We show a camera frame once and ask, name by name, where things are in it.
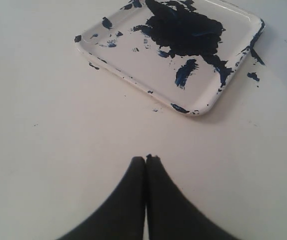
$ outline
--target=square tray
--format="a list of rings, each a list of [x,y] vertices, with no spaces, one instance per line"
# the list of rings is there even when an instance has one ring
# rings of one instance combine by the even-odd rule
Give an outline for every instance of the square tray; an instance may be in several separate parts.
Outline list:
[[[132,0],[75,37],[98,65],[182,114],[206,113],[265,24],[222,0]]]

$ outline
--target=white plastic tray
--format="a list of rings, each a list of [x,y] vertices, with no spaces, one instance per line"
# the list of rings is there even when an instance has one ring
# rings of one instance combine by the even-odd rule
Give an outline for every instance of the white plastic tray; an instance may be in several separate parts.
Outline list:
[[[91,66],[197,116],[211,109],[264,28],[222,0],[133,0],[75,42]]]

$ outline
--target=paint palette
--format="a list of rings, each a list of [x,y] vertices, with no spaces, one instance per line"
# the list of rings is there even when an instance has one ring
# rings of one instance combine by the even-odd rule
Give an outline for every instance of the paint palette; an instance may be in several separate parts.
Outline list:
[[[265,28],[222,0],[132,0],[76,36],[78,49],[182,114],[215,104]]]

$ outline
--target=white table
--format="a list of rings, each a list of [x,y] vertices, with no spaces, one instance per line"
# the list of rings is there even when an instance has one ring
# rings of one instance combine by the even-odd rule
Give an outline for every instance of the white table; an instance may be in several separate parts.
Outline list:
[[[231,2],[266,21],[267,67],[248,58],[209,114],[187,118],[76,50],[124,0],[0,0],[0,240],[60,237],[149,153],[228,232],[287,239],[287,1]]]

